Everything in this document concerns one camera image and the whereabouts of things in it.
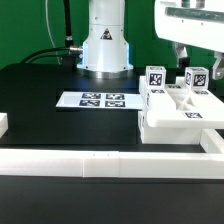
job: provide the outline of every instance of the green wall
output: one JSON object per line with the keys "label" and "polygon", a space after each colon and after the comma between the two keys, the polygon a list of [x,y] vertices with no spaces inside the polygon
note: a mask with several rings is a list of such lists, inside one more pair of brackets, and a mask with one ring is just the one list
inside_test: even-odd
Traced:
{"label": "green wall", "polygon": [[[75,44],[88,35],[88,0],[70,0]],[[130,44],[130,62],[135,67],[148,64],[176,67],[171,43],[157,38],[154,30],[154,0],[126,0],[125,38]],[[56,46],[64,46],[63,0],[49,0],[52,34]],[[30,53],[51,48],[45,21],[45,0],[0,1],[0,69],[18,63]],[[208,67],[213,52],[191,47],[192,66]],[[44,59],[39,63],[56,63]]]}

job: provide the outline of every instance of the black table surface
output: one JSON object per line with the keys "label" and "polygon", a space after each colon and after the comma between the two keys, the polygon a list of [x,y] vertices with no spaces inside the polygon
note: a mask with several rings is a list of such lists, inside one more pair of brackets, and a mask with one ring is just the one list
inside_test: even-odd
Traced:
{"label": "black table surface", "polygon": [[[177,71],[169,71],[170,82]],[[55,65],[7,66],[0,71],[0,111],[9,129],[0,147],[203,152],[199,145],[142,144],[136,110],[56,108],[63,91],[139,93],[139,74],[102,80]]]}
{"label": "black table surface", "polygon": [[[0,111],[9,129],[0,147],[203,153],[141,144],[134,110],[57,110],[63,91],[138,93],[138,75],[96,80],[55,65],[5,67]],[[223,180],[0,176],[2,224],[223,224],[223,207]]]}

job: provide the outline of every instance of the black cable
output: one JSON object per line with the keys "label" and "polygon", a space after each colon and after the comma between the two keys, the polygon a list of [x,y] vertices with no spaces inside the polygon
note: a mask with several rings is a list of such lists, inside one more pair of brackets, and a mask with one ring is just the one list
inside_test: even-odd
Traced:
{"label": "black cable", "polygon": [[21,64],[25,64],[28,60],[30,60],[31,58],[33,58],[33,57],[35,57],[37,55],[40,55],[40,54],[49,53],[49,52],[55,52],[55,51],[68,51],[68,50],[70,50],[69,47],[57,47],[57,48],[50,48],[50,49],[37,51],[37,52],[35,52],[33,54],[30,54],[26,58],[24,58],[20,63]]}
{"label": "black cable", "polygon": [[71,28],[71,16],[70,16],[70,2],[69,0],[64,0],[64,10],[65,10],[65,46],[70,47],[74,44],[72,39],[72,28]]}
{"label": "black cable", "polygon": [[41,55],[41,56],[38,56],[38,57],[35,57],[33,58],[31,61],[29,61],[28,64],[32,64],[34,61],[38,60],[38,59],[41,59],[41,58],[55,58],[55,57],[71,57],[73,56],[74,58],[79,58],[79,54],[75,55],[75,54],[59,54],[59,55],[55,55],[55,54],[52,54],[52,55]]}

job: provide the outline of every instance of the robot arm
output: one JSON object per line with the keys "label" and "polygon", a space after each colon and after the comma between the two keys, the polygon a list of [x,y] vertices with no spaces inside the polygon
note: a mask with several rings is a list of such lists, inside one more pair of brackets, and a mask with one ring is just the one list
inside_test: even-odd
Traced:
{"label": "robot arm", "polygon": [[176,42],[180,61],[188,58],[185,45],[215,52],[214,79],[224,77],[223,0],[156,0],[155,28],[158,37]]}

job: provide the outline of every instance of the marker cube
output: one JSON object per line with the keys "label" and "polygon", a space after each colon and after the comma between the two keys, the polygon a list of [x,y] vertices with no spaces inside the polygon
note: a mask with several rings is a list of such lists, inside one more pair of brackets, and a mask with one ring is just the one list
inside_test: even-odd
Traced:
{"label": "marker cube", "polygon": [[146,66],[146,85],[150,89],[165,87],[166,69],[163,66]]}
{"label": "marker cube", "polygon": [[187,67],[185,69],[184,81],[190,89],[207,89],[209,71],[203,67]]}

